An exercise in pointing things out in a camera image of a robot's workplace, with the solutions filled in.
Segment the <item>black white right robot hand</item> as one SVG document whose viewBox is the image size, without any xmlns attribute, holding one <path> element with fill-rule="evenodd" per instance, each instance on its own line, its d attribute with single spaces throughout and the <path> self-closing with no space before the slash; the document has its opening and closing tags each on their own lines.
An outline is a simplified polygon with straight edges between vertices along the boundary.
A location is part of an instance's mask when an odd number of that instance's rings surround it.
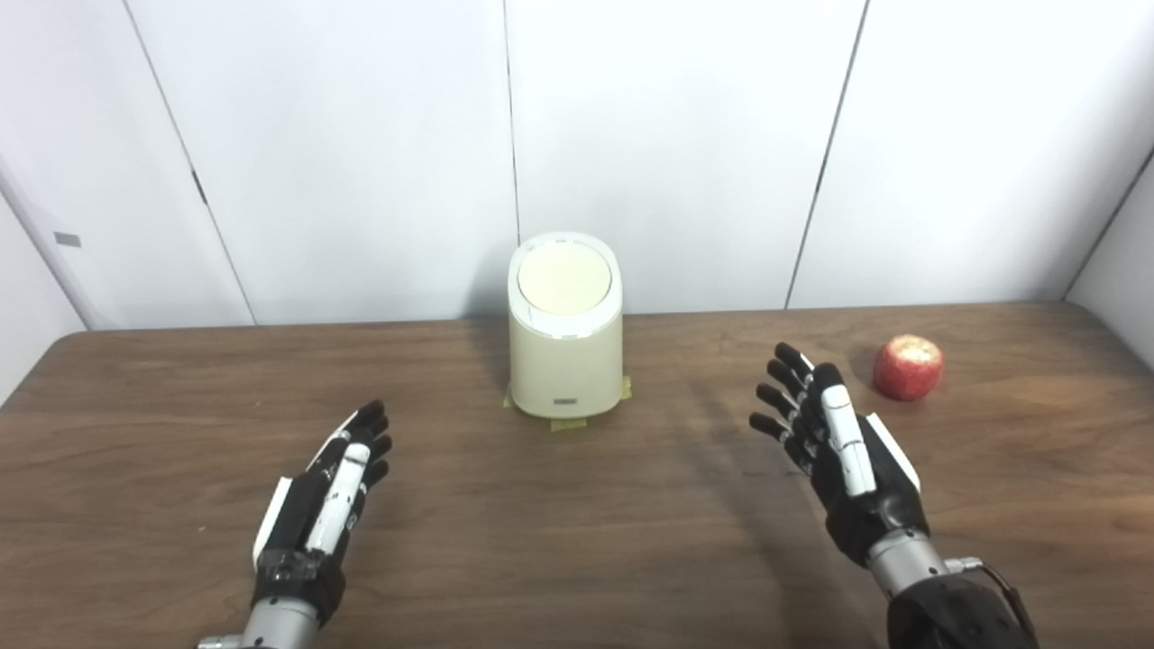
<svg viewBox="0 0 1154 649">
<path fill-rule="evenodd" d="M 812 364 L 779 342 L 766 372 L 775 383 L 757 385 L 756 396 L 775 415 L 754 412 L 749 424 L 809 477 L 829 537 L 844 555 L 865 567 L 889 534 L 930 535 L 911 458 L 878 415 L 856 411 L 834 364 Z"/>
</svg>

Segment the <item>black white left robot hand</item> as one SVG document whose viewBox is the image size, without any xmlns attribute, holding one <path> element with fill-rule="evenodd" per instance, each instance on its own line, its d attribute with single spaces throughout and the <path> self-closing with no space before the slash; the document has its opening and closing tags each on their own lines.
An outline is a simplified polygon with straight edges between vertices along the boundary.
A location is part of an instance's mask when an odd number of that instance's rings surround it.
<svg viewBox="0 0 1154 649">
<path fill-rule="evenodd" d="M 255 585 L 242 646 L 304 648 L 340 607 L 343 559 L 370 490 L 389 473 L 384 403 L 360 406 L 305 471 L 282 477 L 252 549 Z"/>
</svg>

